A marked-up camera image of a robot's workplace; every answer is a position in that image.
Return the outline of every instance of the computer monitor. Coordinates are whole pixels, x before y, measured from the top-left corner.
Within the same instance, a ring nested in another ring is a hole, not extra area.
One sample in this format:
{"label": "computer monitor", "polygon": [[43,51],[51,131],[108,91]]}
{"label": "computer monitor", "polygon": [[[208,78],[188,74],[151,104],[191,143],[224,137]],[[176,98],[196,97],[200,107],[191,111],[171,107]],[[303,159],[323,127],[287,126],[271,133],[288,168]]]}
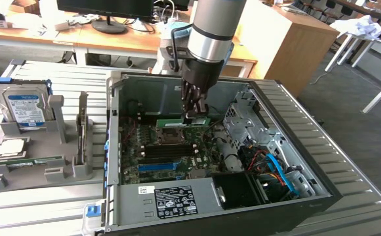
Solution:
{"label": "computer monitor", "polygon": [[[191,0],[172,0],[172,2],[175,3],[176,10],[188,11],[190,1]],[[168,0],[159,1],[155,4],[155,6],[160,6],[160,7],[164,7],[166,5],[171,5],[171,2]]]}
{"label": "computer monitor", "polygon": [[64,11],[107,16],[107,21],[95,21],[94,28],[104,33],[122,33],[126,26],[110,17],[124,17],[151,21],[154,0],[58,0],[58,8]]}

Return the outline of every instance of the robotic arm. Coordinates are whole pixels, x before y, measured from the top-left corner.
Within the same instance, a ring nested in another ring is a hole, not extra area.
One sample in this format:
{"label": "robotic arm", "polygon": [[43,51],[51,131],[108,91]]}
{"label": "robotic arm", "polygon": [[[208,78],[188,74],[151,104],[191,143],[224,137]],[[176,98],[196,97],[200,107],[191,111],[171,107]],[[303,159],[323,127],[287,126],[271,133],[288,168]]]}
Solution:
{"label": "robotic arm", "polygon": [[186,123],[206,116],[210,107],[206,103],[208,89],[216,84],[224,60],[232,45],[247,0],[199,0],[188,47],[178,49],[175,42],[167,48],[171,68],[178,71],[178,59],[184,59],[182,100]]}

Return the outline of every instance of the slotted metal surface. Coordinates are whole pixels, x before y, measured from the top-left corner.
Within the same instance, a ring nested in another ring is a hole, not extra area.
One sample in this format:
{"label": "slotted metal surface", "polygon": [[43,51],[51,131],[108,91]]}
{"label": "slotted metal surface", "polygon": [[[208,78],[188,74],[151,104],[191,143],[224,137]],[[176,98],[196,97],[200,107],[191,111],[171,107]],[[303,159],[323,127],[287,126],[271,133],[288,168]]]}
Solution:
{"label": "slotted metal surface", "polygon": [[[64,186],[0,193],[0,235],[82,235],[83,207],[98,201],[103,192],[108,69],[112,68],[28,61],[11,72],[18,79],[52,79],[54,93],[66,96],[67,120],[75,119],[80,91],[88,91],[88,113],[95,122],[95,177]],[[286,89],[275,81],[258,84],[344,194],[327,212],[307,219],[286,235],[381,235],[381,193]]]}

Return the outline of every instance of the hard drive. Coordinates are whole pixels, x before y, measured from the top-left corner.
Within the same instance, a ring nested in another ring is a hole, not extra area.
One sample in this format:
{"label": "hard drive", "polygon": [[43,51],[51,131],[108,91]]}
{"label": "hard drive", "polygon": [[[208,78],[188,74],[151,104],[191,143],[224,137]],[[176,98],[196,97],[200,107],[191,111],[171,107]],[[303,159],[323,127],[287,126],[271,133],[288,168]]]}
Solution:
{"label": "hard drive", "polygon": [[16,80],[0,77],[0,109],[6,122],[16,122],[22,130],[46,127],[55,120],[47,104],[50,80]]}

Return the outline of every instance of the monitor stand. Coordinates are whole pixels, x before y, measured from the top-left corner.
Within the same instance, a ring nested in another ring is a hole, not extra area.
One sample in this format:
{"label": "monitor stand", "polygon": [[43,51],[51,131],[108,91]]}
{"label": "monitor stand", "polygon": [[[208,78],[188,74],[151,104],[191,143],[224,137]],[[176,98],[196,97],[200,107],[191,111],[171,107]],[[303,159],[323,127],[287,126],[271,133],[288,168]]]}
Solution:
{"label": "monitor stand", "polygon": [[110,34],[118,34],[123,33],[127,30],[127,27],[124,24],[111,21],[111,17],[107,17],[106,21],[98,20],[91,23],[92,27],[96,31],[102,33],[110,33]]}

